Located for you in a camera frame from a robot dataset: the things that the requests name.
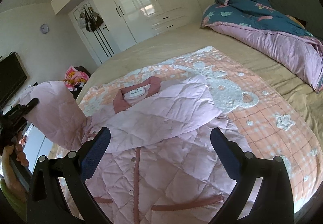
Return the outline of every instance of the orange plaid blanket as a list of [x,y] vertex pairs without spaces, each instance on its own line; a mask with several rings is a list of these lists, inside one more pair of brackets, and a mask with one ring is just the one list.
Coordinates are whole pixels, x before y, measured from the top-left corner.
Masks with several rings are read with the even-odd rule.
[[111,103],[119,88],[154,75],[162,80],[203,74],[214,104],[234,121],[259,158],[281,156],[292,185],[295,212],[323,180],[322,150],[299,114],[258,75],[209,46],[162,63],[144,67],[109,84],[89,89],[80,103],[86,116]]

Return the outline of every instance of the beige wall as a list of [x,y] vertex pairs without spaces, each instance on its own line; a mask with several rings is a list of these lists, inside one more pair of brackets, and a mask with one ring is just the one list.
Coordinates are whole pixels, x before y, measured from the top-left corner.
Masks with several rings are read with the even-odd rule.
[[[40,32],[42,24],[49,25],[49,33]],[[63,80],[71,65],[84,66],[91,73],[97,68],[68,15],[55,15],[50,3],[0,13],[0,43],[0,56],[11,51],[20,55],[28,76],[23,89],[36,82]]]

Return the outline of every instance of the white tag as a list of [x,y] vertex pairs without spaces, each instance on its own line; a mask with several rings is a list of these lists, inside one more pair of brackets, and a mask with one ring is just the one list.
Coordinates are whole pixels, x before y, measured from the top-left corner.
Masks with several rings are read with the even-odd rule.
[[145,87],[143,86],[143,87],[136,88],[136,89],[130,91],[128,94],[129,94],[130,98],[144,95],[145,94]]

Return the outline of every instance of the black robotic tool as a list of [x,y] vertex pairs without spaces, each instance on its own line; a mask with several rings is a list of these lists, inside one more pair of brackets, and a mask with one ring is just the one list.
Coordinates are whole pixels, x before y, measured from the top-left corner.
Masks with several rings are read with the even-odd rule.
[[[5,146],[17,143],[17,135],[27,126],[27,115],[37,104],[38,98],[33,98],[27,105],[16,105],[5,115],[0,110],[0,155]],[[31,172],[28,167],[24,167],[16,160],[15,152],[10,156],[10,165],[20,183],[28,191],[31,181]]]
[[[39,157],[28,196],[27,224],[112,223],[84,183],[93,176],[110,138],[109,129],[103,127],[93,140],[86,142],[77,152],[71,151],[59,159]],[[293,224],[293,194],[280,156],[267,160],[256,158],[251,152],[244,153],[237,143],[228,141],[218,128],[211,132],[211,144],[229,177],[235,179],[237,184],[209,224]],[[71,215],[58,177],[65,178],[84,220]],[[237,220],[258,177],[263,177],[263,180],[251,212]]]

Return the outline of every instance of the black tv screen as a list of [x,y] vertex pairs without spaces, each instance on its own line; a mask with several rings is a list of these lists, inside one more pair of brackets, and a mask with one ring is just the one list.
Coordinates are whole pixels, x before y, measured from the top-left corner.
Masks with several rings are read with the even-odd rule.
[[26,79],[16,53],[12,52],[0,61],[0,109],[14,97]]

